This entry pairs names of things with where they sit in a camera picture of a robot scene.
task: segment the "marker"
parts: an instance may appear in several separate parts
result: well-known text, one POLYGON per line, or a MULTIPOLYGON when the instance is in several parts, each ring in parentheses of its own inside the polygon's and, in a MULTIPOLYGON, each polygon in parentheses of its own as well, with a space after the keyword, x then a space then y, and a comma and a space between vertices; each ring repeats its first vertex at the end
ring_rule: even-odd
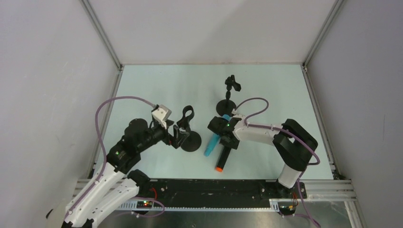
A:
POLYGON ((224 146, 224 148, 222 149, 220 158, 218 159, 215 170, 217 170, 218 172, 222 172, 222 170, 224 169, 224 165, 227 162, 230 152, 231 152, 231 148, 224 146))
MULTIPOLYGON (((230 120, 230 116, 225 114, 222 116, 224 119, 226 120, 230 120)), ((217 134, 213 134, 213 136, 211 137, 209 143, 207 144, 206 150, 204 151, 204 156, 209 156, 210 153, 214 150, 215 146, 217 145, 218 141, 220 140, 220 136, 217 134)))

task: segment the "white plastic part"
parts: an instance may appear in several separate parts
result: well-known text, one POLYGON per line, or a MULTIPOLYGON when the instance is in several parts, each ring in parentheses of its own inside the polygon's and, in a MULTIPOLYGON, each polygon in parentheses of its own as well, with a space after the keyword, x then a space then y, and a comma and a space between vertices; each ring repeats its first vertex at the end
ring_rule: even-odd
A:
POLYGON ((122 205, 130 198, 135 197, 139 192, 139 187, 132 179, 125 179, 118 188, 107 194, 103 200, 96 205, 95 209, 89 214, 88 219, 93 219, 92 227, 98 225, 116 208, 122 205))
POLYGON ((278 177, 278 182, 287 188, 292 188, 297 182, 298 177, 301 175, 300 171, 290 168, 288 165, 284 164, 283 171, 281 171, 278 177))
POLYGON ((151 112, 151 115, 154 117, 154 119, 156 121, 158 121, 158 123, 164 127, 165 129, 167 129, 166 126, 166 120, 168 119, 168 117, 171 115, 171 110, 169 110, 169 108, 165 107, 164 105, 159 105, 157 109, 155 109, 153 112, 151 112))
POLYGON ((104 173, 99 181, 95 181, 98 177, 101 168, 98 169, 94 177, 88 182, 88 184, 80 191, 76 197, 66 206, 66 212, 69 215, 64 219, 66 223, 73 223, 73 227, 81 227, 86 222, 91 210, 95 208, 102 197, 111 189, 111 187, 120 179, 122 179, 125 174, 122 172, 114 172, 114 167, 110 163, 106 163, 104 173), (76 207, 71 210, 70 207, 79 199, 84 192, 89 188, 89 186, 95 183, 95 186, 91 191, 76 205, 76 207))
MULTIPOLYGON (((279 131, 260 128, 260 127, 249 127, 244 123, 244 115, 235 115, 232 118, 242 118, 242 120, 238 121, 235 125, 233 134, 239 141, 254 141, 259 143, 264 143, 268 145, 273 144, 273 137, 279 133, 279 131)), ((270 127, 279 127, 281 125, 268 125, 270 127)))

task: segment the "black stand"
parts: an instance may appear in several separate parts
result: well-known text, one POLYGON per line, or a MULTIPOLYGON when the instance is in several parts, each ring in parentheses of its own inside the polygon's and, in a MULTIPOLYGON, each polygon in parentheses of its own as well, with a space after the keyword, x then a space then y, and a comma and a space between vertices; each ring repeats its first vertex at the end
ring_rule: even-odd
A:
POLYGON ((202 145, 201 144, 202 138, 200 137, 200 135, 197 132, 192 131, 190 129, 189 122, 194 117, 193 107, 190 105, 186 106, 183 109, 182 114, 183 114, 182 119, 180 119, 178 122, 176 122, 176 124, 178 125, 178 127, 185 130, 186 132, 188 132, 189 136, 182 142, 181 148, 186 152, 194 152, 197 149, 199 149, 200 146, 202 145), (188 111, 191 111, 191 113, 189 116, 186 116, 186 113, 188 111))
POLYGON ((236 104, 230 100, 231 98, 231 89, 234 87, 235 91, 240 91, 240 84, 235 82, 235 76, 231 75, 225 80, 225 84, 227 85, 227 93, 225 94, 225 100, 221 100, 217 103, 215 110, 220 116, 227 114, 231 116, 231 112, 234 108, 236 108, 236 104))

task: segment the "white wall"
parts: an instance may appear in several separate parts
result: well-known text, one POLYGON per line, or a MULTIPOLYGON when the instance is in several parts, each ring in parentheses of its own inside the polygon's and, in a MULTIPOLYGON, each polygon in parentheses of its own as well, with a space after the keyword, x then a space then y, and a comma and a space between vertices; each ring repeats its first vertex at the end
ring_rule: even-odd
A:
POLYGON ((77 0, 0 3, 0 227, 44 227, 96 143, 113 61, 77 0))
POLYGON ((308 71, 369 227, 401 227, 403 1, 349 0, 308 71))
POLYGON ((91 0, 120 61, 303 62, 335 0, 91 0))

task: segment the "blue marker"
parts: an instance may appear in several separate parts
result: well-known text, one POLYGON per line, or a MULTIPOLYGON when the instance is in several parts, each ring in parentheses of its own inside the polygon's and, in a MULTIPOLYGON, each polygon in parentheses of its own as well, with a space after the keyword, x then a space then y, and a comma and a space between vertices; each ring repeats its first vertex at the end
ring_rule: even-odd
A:
MULTIPOLYGON (((225 114, 222 116, 224 119, 226 120, 230 120, 230 116, 225 114)), ((210 153, 214 150, 214 147, 217 145, 218 140, 220 140, 220 136, 217 134, 213 134, 213 136, 211 137, 209 143, 207 144, 206 150, 204 151, 204 156, 209 156, 210 153)))

